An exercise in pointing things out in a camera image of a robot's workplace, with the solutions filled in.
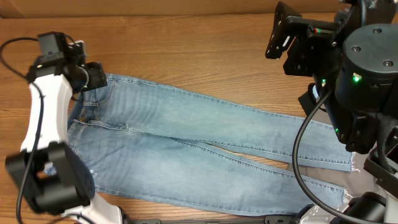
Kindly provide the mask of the light blue denim jeans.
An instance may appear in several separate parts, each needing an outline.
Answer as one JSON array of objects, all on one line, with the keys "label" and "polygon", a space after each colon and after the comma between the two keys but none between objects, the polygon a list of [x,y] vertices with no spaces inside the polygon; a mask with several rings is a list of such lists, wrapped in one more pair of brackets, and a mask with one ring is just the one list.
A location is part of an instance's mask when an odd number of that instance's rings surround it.
[{"label": "light blue denim jeans", "polygon": [[292,160],[302,118],[174,86],[107,74],[68,119],[68,141],[96,190],[234,215],[290,215],[310,199],[293,172],[250,160]]}]

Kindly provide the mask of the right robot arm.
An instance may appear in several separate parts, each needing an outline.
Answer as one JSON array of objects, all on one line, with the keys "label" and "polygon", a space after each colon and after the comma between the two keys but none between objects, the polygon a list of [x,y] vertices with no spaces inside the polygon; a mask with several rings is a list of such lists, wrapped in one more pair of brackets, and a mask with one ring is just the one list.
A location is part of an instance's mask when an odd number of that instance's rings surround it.
[{"label": "right robot arm", "polygon": [[[397,222],[397,2],[351,0],[333,22],[304,19],[284,2],[275,8],[265,56],[287,54],[287,75],[314,79],[317,96],[300,104],[307,118],[295,138],[292,166],[311,199],[287,223]],[[338,208],[322,202],[300,175],[301,138],[315,113],[325,107],[336,136],[349,152],[366,155],[364,169],[385,195],[366,192]]]}]

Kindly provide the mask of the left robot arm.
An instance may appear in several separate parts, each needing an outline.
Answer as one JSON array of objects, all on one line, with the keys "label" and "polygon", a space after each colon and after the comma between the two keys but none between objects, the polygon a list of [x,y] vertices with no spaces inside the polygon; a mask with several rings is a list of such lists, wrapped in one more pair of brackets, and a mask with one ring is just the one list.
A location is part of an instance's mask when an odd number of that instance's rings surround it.
[{"label": "left robot arm", "polygon": [[75,93],[107,85],[100,63],[85,61],[83,41],[62,32],[35,38],[41,54],[22,78],[31,94],[29,127],[18,154],[6,157],[8,174],[19,189],[21,203],[35,213],[71,218],[78,223],[129,223],[124,211],[95,191],[89,169],[72,151],[67,138],[69,102]]}]

